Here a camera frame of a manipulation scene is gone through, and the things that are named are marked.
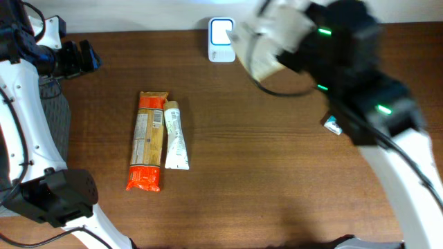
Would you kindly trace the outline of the white black barcode scanner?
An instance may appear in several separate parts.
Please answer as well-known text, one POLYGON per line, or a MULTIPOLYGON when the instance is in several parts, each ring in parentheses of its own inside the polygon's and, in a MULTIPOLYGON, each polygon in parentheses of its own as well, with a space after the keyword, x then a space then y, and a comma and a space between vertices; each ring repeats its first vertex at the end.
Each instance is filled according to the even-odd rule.
POLYGON ((230 17, 213 17, 208 22, 208 59, 214 63, 231 63, 236 54, 231 46, 228 31, 235 27, 230 17))

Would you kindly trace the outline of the white tube with cork cap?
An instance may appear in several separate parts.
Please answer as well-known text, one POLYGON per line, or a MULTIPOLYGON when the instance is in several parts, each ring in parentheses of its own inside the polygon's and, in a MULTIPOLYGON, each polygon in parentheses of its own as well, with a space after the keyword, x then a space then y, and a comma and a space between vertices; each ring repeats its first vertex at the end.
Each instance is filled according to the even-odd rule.
POLYGON ((168 133, 168 149, 165 159, 166 169, 189 170, 186 142, 181 127, 181 112, 176 101, 164 105, 165 126, 168 133))

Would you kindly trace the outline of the teal small tissue pack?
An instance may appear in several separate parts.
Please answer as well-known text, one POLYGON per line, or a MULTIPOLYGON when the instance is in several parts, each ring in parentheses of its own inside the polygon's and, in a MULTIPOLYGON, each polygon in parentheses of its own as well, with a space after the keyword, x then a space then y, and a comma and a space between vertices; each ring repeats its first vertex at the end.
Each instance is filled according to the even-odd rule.
POLYGON ((328 129, 332 133, 335 133, 337 136, 339 136, 343 133, 343 130, 337 124, 336 118, 334 116, 328 117, 323 126, 324 126, 324 128, 328 129))

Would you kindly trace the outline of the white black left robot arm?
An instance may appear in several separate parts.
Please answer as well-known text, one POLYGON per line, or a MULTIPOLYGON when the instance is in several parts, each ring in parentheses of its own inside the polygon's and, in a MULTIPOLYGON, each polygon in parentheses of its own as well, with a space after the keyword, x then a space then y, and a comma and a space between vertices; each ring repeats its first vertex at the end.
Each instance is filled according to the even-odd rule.
POLYGON ((67 167, 70 110, 50 91, 101 59, 87 40, 65 40, 61 17, 29 8, 1 2, 1 213, 61 228, 88 248, 133 248, 101 210, 92 175, 67 167))

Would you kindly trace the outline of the cream yellow snack bag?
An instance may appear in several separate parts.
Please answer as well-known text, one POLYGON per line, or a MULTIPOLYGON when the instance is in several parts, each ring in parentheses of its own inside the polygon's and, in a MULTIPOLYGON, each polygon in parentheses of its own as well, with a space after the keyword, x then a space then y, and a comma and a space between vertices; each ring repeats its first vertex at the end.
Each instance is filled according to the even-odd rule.
POLYGON ((266 33, 243 22, 227 31, 227 35, 242 66, 254 80, 261 82, 284 68, 276 59, 281 48, 266 33))

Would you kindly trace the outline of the orange pasta package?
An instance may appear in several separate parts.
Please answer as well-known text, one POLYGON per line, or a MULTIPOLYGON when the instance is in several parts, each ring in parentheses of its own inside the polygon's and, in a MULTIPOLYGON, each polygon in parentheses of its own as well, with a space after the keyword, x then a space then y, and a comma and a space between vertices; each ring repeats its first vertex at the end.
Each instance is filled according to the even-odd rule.
POLYGON ((140 92, 129 178, 126 190, 133 188, 159 192, 164 136, 164 104, 168 92, 140 92))

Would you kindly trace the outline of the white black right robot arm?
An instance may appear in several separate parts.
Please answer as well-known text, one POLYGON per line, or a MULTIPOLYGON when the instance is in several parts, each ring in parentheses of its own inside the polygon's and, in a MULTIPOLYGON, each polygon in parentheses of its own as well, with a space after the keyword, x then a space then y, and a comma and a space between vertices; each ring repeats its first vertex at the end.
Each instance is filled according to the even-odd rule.
POLYGON ((381 25, 362 1, 278 10, 278 61, 307 72, 379 178, 406 248, 442 247, 442 180, 424 116, 407 86, 379 67, 381 25))

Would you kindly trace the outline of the dark grey plastic basket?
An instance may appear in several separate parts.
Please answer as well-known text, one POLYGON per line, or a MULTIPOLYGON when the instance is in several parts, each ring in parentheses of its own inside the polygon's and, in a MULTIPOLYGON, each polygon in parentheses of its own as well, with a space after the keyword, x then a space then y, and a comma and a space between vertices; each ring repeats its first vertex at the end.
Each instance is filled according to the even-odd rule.
POLYGON ((62 94, 62 85, 56 79, 39 78, 38 87, 51 136, 60 156, 66 160, 71 125, 71 110, 68 100, 62 94))

